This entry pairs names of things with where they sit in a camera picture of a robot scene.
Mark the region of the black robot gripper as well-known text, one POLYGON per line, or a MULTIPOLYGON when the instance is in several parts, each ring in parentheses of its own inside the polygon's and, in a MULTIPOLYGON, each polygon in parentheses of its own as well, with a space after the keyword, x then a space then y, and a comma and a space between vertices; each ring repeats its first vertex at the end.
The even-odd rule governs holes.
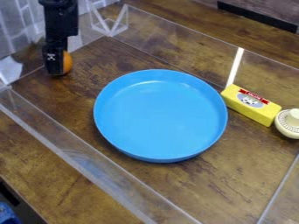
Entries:
POLYGON ((44 11, 45 41, 41 49, 45 70, 63 75, 63 48, 68 37, 79 35, 79 0, 39 0, 44 11))

